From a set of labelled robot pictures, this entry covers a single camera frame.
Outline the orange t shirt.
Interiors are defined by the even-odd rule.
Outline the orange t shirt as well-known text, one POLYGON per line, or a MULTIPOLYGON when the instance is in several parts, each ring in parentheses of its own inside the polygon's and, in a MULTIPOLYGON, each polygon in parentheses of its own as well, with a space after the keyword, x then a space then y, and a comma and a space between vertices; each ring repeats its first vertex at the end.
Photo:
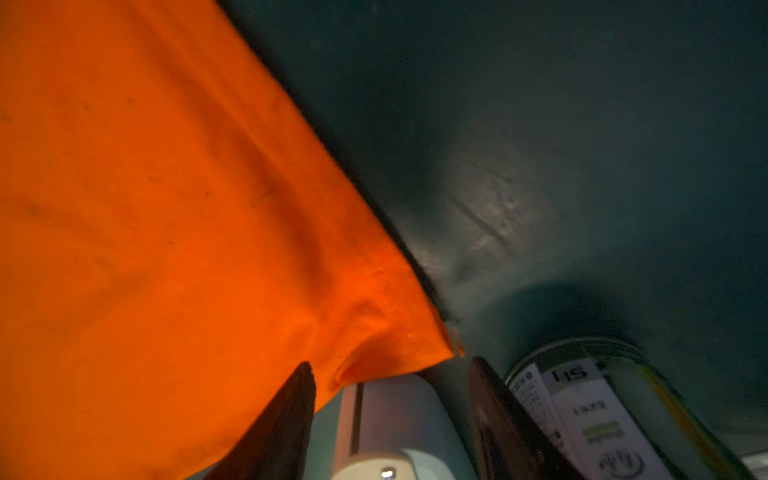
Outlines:
POLYGON ((1 5, 1 475, 182 479, 454 348, 214 1, 1 5))

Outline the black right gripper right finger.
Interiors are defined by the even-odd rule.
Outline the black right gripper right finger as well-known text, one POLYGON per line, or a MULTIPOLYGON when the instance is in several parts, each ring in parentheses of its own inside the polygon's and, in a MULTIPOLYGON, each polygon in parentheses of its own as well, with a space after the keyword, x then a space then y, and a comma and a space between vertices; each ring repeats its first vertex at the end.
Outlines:
POLYGON ((467 388, 480 479, 581 479, 491 365, 475 356, 467 388))

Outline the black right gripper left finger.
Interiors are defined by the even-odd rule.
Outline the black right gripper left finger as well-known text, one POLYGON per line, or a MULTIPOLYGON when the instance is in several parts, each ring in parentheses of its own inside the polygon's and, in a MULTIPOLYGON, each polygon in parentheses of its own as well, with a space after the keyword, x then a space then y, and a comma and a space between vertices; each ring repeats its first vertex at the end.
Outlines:
POLYGON ((315 399, 316 384, 311 366, 302 362, 207 477, 236 480, 302 478, 315 399))

